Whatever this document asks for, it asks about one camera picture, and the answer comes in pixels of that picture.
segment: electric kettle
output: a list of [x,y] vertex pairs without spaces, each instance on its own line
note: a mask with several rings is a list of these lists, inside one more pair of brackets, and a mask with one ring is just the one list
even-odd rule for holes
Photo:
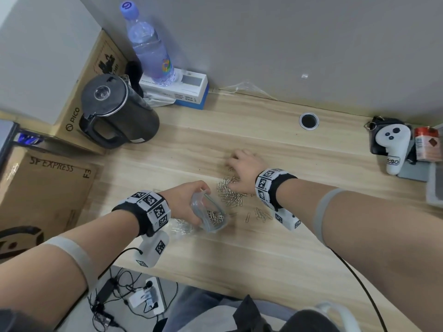
[[114,74],[102,74],[87,83],[81,105],[80,129],[107,149],[147,142],[159,130],[157,113]]

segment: kettle lid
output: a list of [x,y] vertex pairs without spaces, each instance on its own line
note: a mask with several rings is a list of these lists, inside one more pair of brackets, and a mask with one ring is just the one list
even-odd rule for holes
[[118,111],[128,98],[126,83],[115,74],[92,78],[81,93],[81,105],[86,118],[108,116]]

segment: wood grain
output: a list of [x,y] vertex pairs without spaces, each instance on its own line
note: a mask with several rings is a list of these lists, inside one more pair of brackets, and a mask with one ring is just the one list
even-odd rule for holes
[[[162,190],[198,179],[215,191],[229,175],[224,161],[235,148],[248,148],[270,166],[299,178],[391,199],[442,216],[425,204],[421,182],[385,173],[385,158],[368,150],[369,119],[312,107],[287,104],[248,95],[208,96],[204,111],[160,107],[162,124],[150,142],[126,145],[102,159],[103,172],[95,181],[82,221],[109,212],[138,189]],[[301,113],[320,118],[316,130],[299,126]],[[255,197],[228,227],[216,233],[198,231],[172,242],[155,268],[140,267],[132,253],[116,264],[230,296],[273,301],[293,308],[321,300],[346,305],[363,331],[381,331],[368,298],[352,274],[301,226],[290,233],[275,220],[263,223],[254,208],[264,206]],[[251,220],[245,223],[246,214]],[[137,246],[140,238],[130,246]],[[363,278],[390,331],[418,331],[401,312]]]

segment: bottle label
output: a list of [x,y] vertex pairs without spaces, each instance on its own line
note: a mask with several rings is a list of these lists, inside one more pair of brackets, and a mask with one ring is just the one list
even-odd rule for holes
[[163,59],[162,71],[163,73],[168,73],[171,70],[171,60],[169,59],[169,55],[166,55],[167,58]]

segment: cardboard box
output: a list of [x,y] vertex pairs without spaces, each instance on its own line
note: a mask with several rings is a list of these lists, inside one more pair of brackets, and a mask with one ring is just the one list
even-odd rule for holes
[[15,146],[0,180],[0,261],[75,227],[97,168]]
[[127,62],[128,60],[109,38],[108,34],[102,30],[55,125],[23,116],[15,116],[6,112],[0,112],[0,119],[12,120],[19,123],[22,129],[51,136],[97,154],[105,154],[106,149],[89,139],[78,125],[83,114],[81,109],[81,92],[86,83],[96,75],[114,73],[121,76],[125,72]]

